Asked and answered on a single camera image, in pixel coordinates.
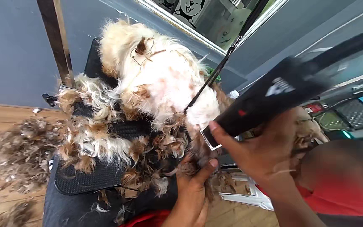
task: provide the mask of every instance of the person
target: person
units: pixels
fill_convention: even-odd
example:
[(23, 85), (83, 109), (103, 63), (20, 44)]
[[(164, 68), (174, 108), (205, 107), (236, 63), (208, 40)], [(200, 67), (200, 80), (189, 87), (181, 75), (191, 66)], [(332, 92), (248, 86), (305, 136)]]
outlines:
[[(292, 110), (287, 111), (270, 121), (261, 136), (242, 143), (230, 137), (214, 121), (209, 126), (215, 140), (228, 150), (240, 169), (267, 192), (281, 227), (324, 227), (325, 224), (302, 198), (290, 175), (289, 160), (295, 136), (295, 118)], [(187, 156), (182, 161), (190, 160)], [(193, 177), (176, 173), (177, 184), (171, 181), (168, 193), (160, 198), (154, 196), (153, 190), (143, 191), (132, 200), (135, 211), (125, 218), (126, 223), (121, 226), (204, 226), (209, 207), (205, 199), (204, 182), (217, 167), (218, 161), (211, 159)], [(51, 177), (54, 177), (56, 170), (57, 166), (54, 165)], [(51, 180), (46, 193), (43, 226), (117, 226), (114, 218), (121, 210), (121, 201), (108, 198), (113, 209), (101, 213), (93, 209), (96, 197), (96, 193), (72, 196), (60, 194)]]
[(343, 139), (306, 152), (295, 183), (319, 214), (363, 216), (363, 141)]
[[(267, 192), (281, 227), (324, 227), (325, 224), (302, 198), (290, 175), (296, 118), (292, 111), (270, 121), (263, 134), (249, 142), (237, 142), (214, 121), (209, 127), (215, 140), (228, 150), (239, 168)], [(178, 198), (162, 227), (204, 226), (208, 211), (204, 182), (217, 164), (216, 159), (209, 160), (192, 178), (177, 175)]]

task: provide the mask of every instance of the hand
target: hand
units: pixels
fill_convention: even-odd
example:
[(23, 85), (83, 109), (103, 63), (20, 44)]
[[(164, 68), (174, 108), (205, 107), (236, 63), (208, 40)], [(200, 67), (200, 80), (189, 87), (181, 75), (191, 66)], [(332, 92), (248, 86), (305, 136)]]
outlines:
[[(181, 164), (190, 161), (186, 156)], [(172, 212), (162, 224), (162, 227), (203, 227), (205, 225), (208, 201), (205, 199), (204, 182), (218, 166), (215, 158), (209, 162), (193, 177), (176, 173), (178, 183), (178, 199)]]
[(289, 175), (295, 120), (295, 111), (286, 111), (270, 121), (261, 136), (241, 143), (216, 122), (211, 121), (209, 127), (215, 140), (228, 150), (239, 168), (262, 186), (277, 174)]

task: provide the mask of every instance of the gray wall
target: gray wall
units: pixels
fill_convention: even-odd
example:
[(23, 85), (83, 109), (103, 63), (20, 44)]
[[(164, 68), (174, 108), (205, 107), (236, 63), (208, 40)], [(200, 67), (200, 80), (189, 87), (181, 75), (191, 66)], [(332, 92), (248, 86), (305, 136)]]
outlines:
[[(242, 70), (239, 73), (248, 81), (240, 85), (238, 89), (245, 87), (259, 76), (268, 72), (285, 57), (300, 53), (327, 33), (363, 13), (363, 0), (312, 1), (314, 2), (313, 5), (309, 5), (309, 2), (290, 0), (284, 8), (279, 10), (259, 31), (245, 42), (247, 49), (241, 49), (242, 47), (238, 49), (238, 51), (243, 52), (249, 50), (251, 45), (253, 47), (252, 50), (255, 50), (255, 53), (259, 53), (260, 49), (255, 44), (261, 43), (260, 39), (262, 37), (270, 36), (274, 39), (267, 40), (271, 48), (267, 48), (264, 51), (265, 53), (261, 53), (259, 59), (252, 60), (252, 58), (256, 58), (255, 54), (247, 54), (247, 61), (250, 63), (247, 64), (247, 70)], [(297, 14), (290, 15), (295, 7), (297, 7), (297, 14), (302, 16), (300, 19), (296, 16)], [(321, 47), (334, 46), (362, 32), (363, 16), (329, 35), (322, 42), (309, 49), (309, 51)], [(306, 56), (309, 51), (301, 55), (301, 57), (309, 58), (311, 55)], [(228, 66), (237, 67), (237, 65), (232, 63)], [(357, 59), (353, 64), (350, 64), (350, 67), (342, 71), (335, 79), (338, 84), (362, 74), (363, 58)]]
[(36, 0), (0, 0), (0, 104), (47, 107), (57, 75)]
[[(345, 12), (354, 2), (359, 5)], [(83, 71), (92, 39), (99, 36), (99, 27), (108, 18), (125, 19), (123, 12), (160, 33), (181, 39), (198, 57), (209, 53), (205, 63), (211, 67), (222, 59), (220, 54), (133, 0), (61, 3), (74, 73)], [(255, 80), (280, 59), (300, 52), (329, 32), (330, 27), (342, 24), (355, 9), (363, 10), (363, 0), (290, 0), (232, 55), (221, 73), (223, 88), (230, 91)], [(54, 94), (57, 78), (36, 0), (0, 0), (0, 104), (47, 107), (40, 95)]]

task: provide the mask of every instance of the red shirt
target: red shirt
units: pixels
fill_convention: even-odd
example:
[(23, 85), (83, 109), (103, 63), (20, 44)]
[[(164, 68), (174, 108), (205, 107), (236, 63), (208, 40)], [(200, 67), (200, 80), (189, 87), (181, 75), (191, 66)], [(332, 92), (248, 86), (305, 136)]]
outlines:
[(157, 210), (141, 214), (119, 227), (160, 227), (169, 214), (170, 210)]
[(320, 214), (363, 216), (363, 187), (336, 178), (324, 179), (310, 191), (296, 186), (310, 208)]

